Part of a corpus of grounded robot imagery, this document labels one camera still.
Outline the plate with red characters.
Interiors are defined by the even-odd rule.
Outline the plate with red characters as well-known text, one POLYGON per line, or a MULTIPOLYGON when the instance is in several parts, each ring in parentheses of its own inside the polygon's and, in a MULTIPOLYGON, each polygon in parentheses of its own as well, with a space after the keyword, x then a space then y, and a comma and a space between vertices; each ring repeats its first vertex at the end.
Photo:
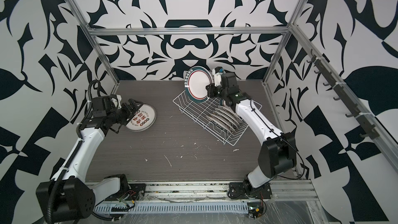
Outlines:
POLYGON ((157 112, 155 108, 144 104, 126 125, 126 128, 132 132, 145 131, 155 123, 156 117, 157 112))

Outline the row plate hao shi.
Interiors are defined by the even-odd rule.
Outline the row plate hao shi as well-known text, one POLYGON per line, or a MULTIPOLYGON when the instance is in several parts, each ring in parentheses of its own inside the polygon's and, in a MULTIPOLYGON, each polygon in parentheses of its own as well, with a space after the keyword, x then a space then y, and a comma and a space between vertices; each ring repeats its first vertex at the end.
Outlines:
POLYGON ((213 123, 215 123, 217 126, 225 129, 229 133, 236 132, 233 128, 231 128, 231 126, 228 123, 224 123, 223 121, 220 121, 218 118, 213 117, 211 114, 207 115, 206 118, 209 121, 212 121, 213 123))

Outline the plate green rim red line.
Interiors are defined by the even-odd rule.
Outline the plate green rim red line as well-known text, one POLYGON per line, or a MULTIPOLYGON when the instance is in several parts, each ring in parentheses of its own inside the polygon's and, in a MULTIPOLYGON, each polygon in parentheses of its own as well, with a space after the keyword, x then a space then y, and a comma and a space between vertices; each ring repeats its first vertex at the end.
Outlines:
POLYGON ((194 66, 184 78, 185 94, 195 103, 204 103, 208 100, 206 87, 212 83, 212 75, 206 68, 194 66))

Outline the white wire dish rack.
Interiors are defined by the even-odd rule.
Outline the white wire dish rack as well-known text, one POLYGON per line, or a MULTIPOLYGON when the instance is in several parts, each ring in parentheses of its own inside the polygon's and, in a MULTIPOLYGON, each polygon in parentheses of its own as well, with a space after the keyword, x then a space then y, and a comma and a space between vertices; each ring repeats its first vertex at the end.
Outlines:
POLYGON ((248 124, 231 109, 221 105, 220 99, 208 99, 206 102, 197 103, 182 92, 173 99, 173 103, 181 113, 223 144, 235 146, 248 129, 248 124))

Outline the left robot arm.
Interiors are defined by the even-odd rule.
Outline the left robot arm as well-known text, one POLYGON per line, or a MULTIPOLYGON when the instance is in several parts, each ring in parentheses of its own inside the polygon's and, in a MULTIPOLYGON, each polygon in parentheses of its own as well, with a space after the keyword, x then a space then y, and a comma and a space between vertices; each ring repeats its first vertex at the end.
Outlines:
POLYGON ((37 200, 45 222, 55 224, 88 218, 94 208, 107 198, 121 197, 129 190, 124 174, 103 179, 94 186, 86 184, 91 161, 113 125, 127 125, 143 102, 111 94, 90 99, 89 110, 77 127, 77 142, 67 160, 50 181, 40 183, 37 200))

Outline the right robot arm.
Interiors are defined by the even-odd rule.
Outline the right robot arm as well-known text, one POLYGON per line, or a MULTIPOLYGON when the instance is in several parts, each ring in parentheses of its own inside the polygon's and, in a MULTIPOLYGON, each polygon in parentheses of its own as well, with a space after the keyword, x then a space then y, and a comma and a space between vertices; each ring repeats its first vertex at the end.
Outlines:
POLYGON ((297 149, 291 133, 283 133, 256 107, 254 100, 240 90, 234 73, 218 67, 212 71, 214 83, 206 86, 209 97, 223 99, 258 138, 261 150, 258 166, 247 175, 249 189, 257 189, 297 164, 297 149))

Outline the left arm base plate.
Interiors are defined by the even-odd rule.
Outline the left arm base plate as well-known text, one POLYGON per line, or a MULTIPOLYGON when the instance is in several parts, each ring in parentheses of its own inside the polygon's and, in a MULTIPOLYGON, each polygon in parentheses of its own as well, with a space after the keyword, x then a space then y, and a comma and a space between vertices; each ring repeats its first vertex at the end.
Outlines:
POLYGON ((132 202, 141 200, 146 194, 146 184, 144 183, 135 183, 129 184, 128 190, 117 200, 119 202, 132 202))

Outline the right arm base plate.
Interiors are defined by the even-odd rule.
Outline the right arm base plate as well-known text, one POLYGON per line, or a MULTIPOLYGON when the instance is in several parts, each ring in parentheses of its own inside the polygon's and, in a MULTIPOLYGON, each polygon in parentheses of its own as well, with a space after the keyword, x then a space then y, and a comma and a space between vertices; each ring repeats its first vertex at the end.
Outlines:
POLYGON ((248 181, 229 183, 228 197, 233 200, 241 199, 270 199, 272 190, 269 183, 253 188, 248 181))

